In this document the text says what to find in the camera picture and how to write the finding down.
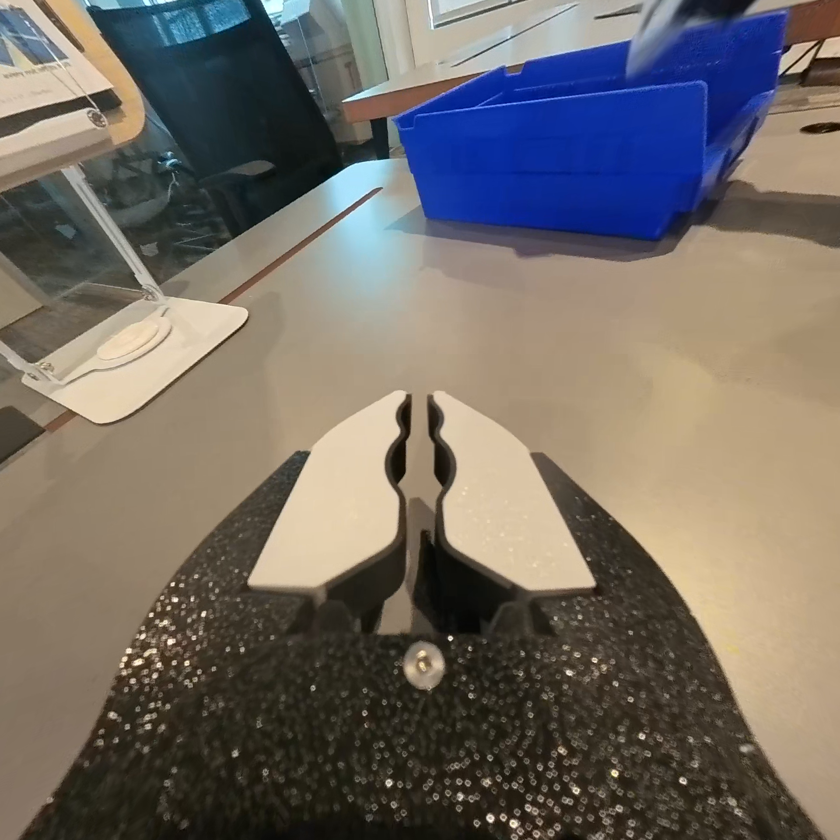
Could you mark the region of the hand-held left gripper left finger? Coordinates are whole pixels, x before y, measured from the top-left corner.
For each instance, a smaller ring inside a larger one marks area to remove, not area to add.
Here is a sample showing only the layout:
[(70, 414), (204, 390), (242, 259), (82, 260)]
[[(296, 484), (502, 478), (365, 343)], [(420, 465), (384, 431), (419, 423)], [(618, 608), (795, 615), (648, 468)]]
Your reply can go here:
[(393, 391), (313, 446), (248, 586), (314, 601), (385, 601), (406, 572), (412, 397)]

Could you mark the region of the blue plastic bin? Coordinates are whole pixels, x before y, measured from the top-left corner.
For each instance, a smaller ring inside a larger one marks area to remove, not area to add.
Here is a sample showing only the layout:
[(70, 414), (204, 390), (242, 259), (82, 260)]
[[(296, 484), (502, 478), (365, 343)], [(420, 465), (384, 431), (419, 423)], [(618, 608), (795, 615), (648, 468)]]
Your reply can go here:
[(490, 70), (395, 117), (430, 219), (659, 240), (730, 176), (778, 86), (788, 12)]

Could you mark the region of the grey table brown edge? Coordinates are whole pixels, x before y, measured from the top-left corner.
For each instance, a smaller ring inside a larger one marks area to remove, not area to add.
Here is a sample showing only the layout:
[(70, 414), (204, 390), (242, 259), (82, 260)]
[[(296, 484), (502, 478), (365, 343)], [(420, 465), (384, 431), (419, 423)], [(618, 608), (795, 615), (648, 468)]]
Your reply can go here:
[(624, 41), (634, 34), (642, 2), (569, 2), (474, 39), (449, 56), (428, 61), (343, 101), (350, 123), (369, 123), (376, 160), (387, 160), (389, 129), (400, 113), (498, 67)]

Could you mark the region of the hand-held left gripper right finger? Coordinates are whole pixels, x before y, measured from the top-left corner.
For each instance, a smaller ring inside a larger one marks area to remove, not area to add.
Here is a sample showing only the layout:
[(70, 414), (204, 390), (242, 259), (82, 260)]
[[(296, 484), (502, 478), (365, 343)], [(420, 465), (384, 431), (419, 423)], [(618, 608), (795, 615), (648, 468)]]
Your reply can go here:
[(593, 573), (528, 447), (444, 391), (427, 397), (427, 415), (445, 553), (528, 599), (593, 592)]

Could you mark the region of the black flat mat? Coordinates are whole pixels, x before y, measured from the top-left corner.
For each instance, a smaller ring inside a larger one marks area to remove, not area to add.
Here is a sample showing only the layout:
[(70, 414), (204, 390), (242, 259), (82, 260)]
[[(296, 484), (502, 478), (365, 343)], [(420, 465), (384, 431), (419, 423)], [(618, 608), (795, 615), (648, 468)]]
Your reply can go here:
[(1, 464), (36, 441), (45, 429), (14, 406), (1, 407)]

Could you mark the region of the black mesh office chair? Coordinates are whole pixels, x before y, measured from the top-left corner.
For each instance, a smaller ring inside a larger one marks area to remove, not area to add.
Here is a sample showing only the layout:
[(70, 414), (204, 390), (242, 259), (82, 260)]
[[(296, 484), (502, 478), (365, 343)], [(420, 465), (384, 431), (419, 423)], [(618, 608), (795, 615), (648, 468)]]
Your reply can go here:
[(261, 2), (88, 7), (232, 237), (342, 170), (339, 146)]

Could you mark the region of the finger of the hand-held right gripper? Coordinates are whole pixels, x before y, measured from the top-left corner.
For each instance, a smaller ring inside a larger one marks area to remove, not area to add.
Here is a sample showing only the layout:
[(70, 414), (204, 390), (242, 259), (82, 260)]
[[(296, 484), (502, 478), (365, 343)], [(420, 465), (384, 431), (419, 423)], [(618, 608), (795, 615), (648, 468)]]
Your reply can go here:
[(686, 28), (690, 3), (685, 1), (645, 1), (639, 26), (626, 55), (626, 73), (641, 74), (670, 47)]

